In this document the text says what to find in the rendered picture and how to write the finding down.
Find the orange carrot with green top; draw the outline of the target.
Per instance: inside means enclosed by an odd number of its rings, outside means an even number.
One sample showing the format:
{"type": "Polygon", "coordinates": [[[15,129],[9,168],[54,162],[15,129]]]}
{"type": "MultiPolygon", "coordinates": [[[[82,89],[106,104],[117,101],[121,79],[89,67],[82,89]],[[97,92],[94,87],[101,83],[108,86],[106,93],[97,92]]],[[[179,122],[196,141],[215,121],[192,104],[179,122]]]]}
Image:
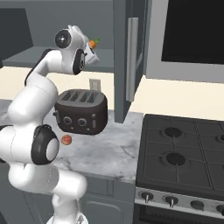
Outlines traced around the orange carrot with green top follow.
{"type": "Polygon", "coordinates": [[[95,49],[97,44],[99,43],[99,39],[96,38],[95,40],[90,40],[88,43],[89,43],[89,46],[92,48],[92,49],[95,49]]]}

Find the silver microwave with black window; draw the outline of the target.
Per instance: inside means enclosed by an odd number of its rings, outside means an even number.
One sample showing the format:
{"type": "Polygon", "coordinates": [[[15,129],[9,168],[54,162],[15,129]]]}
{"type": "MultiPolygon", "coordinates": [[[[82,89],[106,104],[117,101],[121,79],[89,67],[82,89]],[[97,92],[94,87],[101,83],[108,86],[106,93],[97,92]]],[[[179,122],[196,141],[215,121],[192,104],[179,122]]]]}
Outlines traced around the silver microwave with black window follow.
{"type": "Polygon", "coordinates": [[[224,0],[151,0],[146,77],[224,83],[224,0]]]}

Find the dark grey four-slot toaster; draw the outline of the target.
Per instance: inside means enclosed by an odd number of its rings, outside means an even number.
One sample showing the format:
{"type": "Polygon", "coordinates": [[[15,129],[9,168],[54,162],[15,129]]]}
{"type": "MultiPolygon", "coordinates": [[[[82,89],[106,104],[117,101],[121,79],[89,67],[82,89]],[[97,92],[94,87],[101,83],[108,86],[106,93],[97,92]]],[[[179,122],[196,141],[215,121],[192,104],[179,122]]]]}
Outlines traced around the dark grey four-slot toaster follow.
{"type": "Polygon", "coordinates": [[[53,115],[65,132],[96,135],[108,123],[108,100],[104,93],[87,89],[69,89],[54,104],[53,115]]]}

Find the grey base cabinet door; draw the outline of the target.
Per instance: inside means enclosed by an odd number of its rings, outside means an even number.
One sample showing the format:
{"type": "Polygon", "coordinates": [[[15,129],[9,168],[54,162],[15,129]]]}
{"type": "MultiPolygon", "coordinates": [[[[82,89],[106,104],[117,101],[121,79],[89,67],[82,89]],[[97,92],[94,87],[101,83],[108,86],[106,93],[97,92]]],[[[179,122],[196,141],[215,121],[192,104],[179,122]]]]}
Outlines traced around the grey base cabinet door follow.
{"type": "Polygon", "coordinates": [[[133,203],[87,194],[80,203],[89,224],[132,224],[133,203]]]}

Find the grey drawer front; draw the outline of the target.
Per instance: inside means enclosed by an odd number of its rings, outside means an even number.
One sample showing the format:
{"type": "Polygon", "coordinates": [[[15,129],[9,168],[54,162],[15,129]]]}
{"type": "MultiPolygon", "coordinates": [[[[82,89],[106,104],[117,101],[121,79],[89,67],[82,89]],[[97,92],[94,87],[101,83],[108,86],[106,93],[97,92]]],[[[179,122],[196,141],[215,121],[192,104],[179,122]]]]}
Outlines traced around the grey drawer front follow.
{"type": "Polygon", "coordinates": [[[87,193],[132,202],[135,197],[135,181],[127,178],[85,173],[87,193]]]}

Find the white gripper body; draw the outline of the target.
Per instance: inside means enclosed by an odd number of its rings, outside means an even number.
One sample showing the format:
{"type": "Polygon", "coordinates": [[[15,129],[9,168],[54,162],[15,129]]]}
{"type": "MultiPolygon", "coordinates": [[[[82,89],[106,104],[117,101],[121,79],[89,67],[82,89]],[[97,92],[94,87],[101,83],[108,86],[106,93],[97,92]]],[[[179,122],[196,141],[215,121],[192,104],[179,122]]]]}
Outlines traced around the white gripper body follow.
{"type": "Polygon", "coordinates": [[[85,53],[85,63],[87,65],[95,64],[100,61],[94,50],[89,45],[86,46],[84,53],[85,53]]]}

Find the grey open wall cabinet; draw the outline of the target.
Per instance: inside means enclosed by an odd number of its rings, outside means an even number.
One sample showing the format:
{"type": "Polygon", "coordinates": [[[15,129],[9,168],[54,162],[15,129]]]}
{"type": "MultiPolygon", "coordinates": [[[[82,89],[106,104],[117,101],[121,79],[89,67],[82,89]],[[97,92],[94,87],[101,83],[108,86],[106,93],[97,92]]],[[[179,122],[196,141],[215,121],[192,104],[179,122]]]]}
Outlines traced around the grey open wall cabinet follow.
{"type": "Polygon", "coordinates": [[[100,61],[87,65],[90,72],[114,71],[113,0],[0,0],[2,8],[26,11],[33,47],[3,62],[5,67],[33,67],[43,51],[55,48],[55,34],[77,25],[89,39],[99,39],[100,61]]]}

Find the black gas stove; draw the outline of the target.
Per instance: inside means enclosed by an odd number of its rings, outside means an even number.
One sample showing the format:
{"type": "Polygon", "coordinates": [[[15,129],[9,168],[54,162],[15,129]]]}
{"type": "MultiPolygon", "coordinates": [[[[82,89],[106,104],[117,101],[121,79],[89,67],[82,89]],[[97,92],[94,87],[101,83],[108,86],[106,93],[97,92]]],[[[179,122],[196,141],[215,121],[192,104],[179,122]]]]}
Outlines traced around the black gas stove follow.
{"type": "Polygon", "coordinates": [[[133,224],[224,224],[224,122],[146,115],[136,169],[133,224]],[[148,203],[141,192],[152,193],[148,203]],[[178,203],[165,201],[174,196],[178,203]],[[204,210],[191,207],[193,200],[204,210]]]}

